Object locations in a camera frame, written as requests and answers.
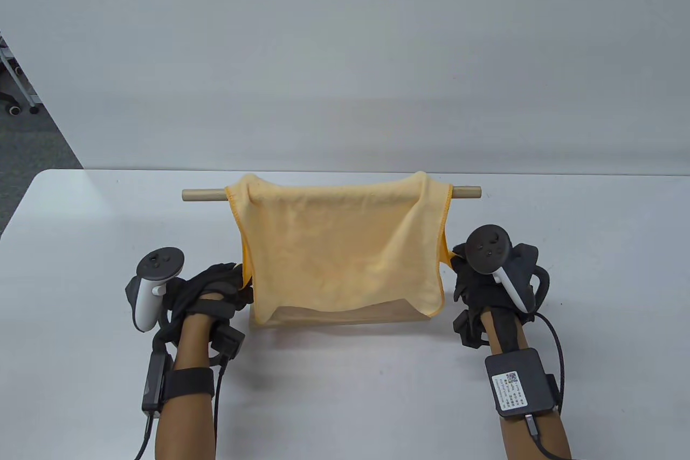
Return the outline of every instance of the gray carpet floor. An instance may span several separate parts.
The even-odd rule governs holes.
[[[0,73],[0,91],[14,95],[24,109],[20,115],[10,117],[5,103],[0,102],[2,234],[34,176],[45,169],[81,169],[81,165],[47,110],[41,107],[36,115],[29,113],[26,101],[5,71]]]

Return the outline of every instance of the white label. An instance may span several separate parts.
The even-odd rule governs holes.
[[[515,410],[515,408],[527,406],[527,398],[525,392],[522,391],[517,372],[498,374],[498,376],[491,377],[491,381],[501,410]]]

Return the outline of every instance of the wrist strap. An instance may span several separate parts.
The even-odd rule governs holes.
[[[192,394],[209,394],[214,396],[213,371],[210,368],[185,368],[170,370],[165,374],[163,400]]]
[[[222,300],[207,300],[200,298],[187,309],[188,314],[205,314],[216,320],[230,320],[234,317],[234,306]]]

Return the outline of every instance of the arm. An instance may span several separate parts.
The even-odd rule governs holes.
[[[202,298],[221,298],[210,294]],[[209,334],[213,319],[193,314],[182,325],[173,369],[208,367]],[[163,406],[156,432],[157,460],[213,460],[215,437],[213,411],[208,394],[170,399]]]
[[[493,317],[491,317],[490,311],[486,310],[482,313],[481,323],[488,335],[491,354],[501,354],[503,351],[493,327]],[[525,339],[525,333],[522,331],[522,325],[517,319],[515,319],[515,325],[517,327],[517,342],[521,349],[526,349],[528,347],[527,339]],[[558,412],[552,411],[546,415],[540,415],[536,420],[544,447],[559,457],[572,458],[568,438],[565,435]],[[501,433],[503,434],[503,445],[506,448],[508,460],[541,460],[545,458],[532,441],[524,418],[501,418]]]

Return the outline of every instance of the wooden rod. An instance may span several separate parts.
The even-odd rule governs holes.
[[[453,199],[479,199],[481,187],[453,187]],[[182,201],[227,201],[225,189],[183,189]]]

